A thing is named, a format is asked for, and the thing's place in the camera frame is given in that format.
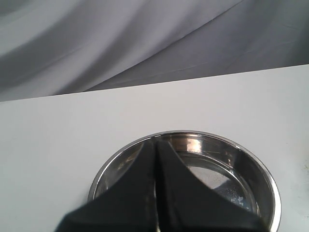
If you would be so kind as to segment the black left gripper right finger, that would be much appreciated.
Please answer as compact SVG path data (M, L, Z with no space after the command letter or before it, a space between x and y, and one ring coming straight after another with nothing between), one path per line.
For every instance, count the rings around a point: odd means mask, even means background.
M169 142L156 143L155 193L162 232L265 232L262 219L201 182Z

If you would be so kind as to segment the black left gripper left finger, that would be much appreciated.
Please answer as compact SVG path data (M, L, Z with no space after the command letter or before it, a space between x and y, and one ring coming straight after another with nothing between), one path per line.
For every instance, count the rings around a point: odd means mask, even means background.
M146 142L103 194L66 214L58 232L155 232L155 147Z

